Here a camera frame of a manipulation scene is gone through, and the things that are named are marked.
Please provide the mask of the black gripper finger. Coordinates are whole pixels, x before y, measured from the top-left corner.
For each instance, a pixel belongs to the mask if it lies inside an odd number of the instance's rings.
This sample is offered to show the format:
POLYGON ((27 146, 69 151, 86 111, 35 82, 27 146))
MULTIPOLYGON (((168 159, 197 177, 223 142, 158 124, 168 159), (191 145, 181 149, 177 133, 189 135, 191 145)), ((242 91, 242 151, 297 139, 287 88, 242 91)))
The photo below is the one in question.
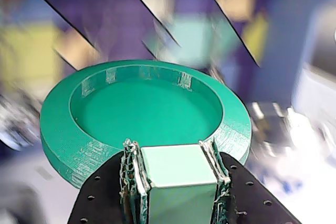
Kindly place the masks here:
POLYGON ((281 224, 300 221, 238 160, 199 141, 217 179, 210 223, 281 224))
POLYGON ((149 192, 139 144, 128 138, 81 186, 68 223, 149 223, 149 192))

